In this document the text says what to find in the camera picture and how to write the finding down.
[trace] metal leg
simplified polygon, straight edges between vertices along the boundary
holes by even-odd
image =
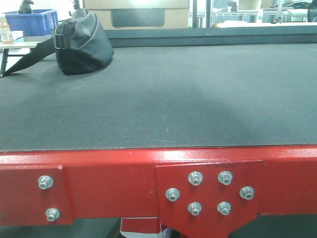
[[[5,72],[6,63],[8,62],[8,55],[9,55],[9,49],[4,49],[3,55],[2,55],[1,69],[0,69],[0,78],[2,77],[2,75]]]
[[[199,22],[198,22],[198,28],[203,28],[203,18],[202,17],[199,17],[198,18]]]
[[[211,27],[211,0],[206,1],[206,28]]]
[[[282,0],[278,0],[278,8],[277,8],[277,15],[276,15],[276,19],[280,19],[282,20]]]
[[[192,28],[197,28],[197,0],[193,0]]]

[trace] red metal frame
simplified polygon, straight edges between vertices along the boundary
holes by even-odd
[[[231,185],[217,181],[223,170],[233,172]],[[187,175],[199,171],[201,185]],[[317,146],[275,146],[186,149],[125,149],[0,153],[0,225],[61,225],[75,218],[159,217],[160,222],[189,238],[226,237],[257,214],[314,214]],[[54,186],[38,188],[49,175]],[[239,196],[252,186],[253,200]],[[176,202],[165,198],[170,187],[180,190]],[[228,216],[217,212],[229,201]],[[202,212],[193,217],[190,202]],[[61,217],[48,222],[45,210]]]

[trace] black panel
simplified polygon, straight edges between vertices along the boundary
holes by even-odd
[[[113,47],[316,43],[317,26],[107,30]]]
[[[165,23],[165,9],[112,9],[114,27],[162,27]]]
[[[197,28],[197,0],[193,0],[192,28]]]

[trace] hex bolt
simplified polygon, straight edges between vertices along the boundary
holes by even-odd
[[[175,202],[180,197],[180,192],[176,188],[170,188],[170,189],[166,190],[165,197],[169,201]]]
[[[192,202],[188,205],[187,210],[193,216],[198,216],[202,211],[202,205],[199,202]]]
[[[229,215],[230,210],[231,210],[231,204],[228,202],[221,202],[217,206],[217,211],[220,212],[224,216]]]
[[[224,185],[231,184],[233,175],[230,171],[222,171],[218,174],[218,181]]]
[[[203,175],[201,172],[191,172],[188,175],[188,182],[190,182],[193,186],[198,186],[203,181]]]
[[[38,183],[39,183],[39,188],[45,190],[45,189],[48,189],[50,187],[53,187],[54,180],[52,179],[52,177],[50,177],[48,175],[44,175],[44,176],[39,177]]]
[[[49,222],[53,222],[60,217],[60,212],[56,208],[49,208],[45,215]]]
[[[240,189],[240,196],[244,199],[251,200],[254,197],[254,189],[250,186]]]

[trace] black fabric pouch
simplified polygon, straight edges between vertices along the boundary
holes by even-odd
[[[66,75],[94,72],[107,67],[114,54],[95,13],[76,10],[59,24],[54,37],[57,64]]]

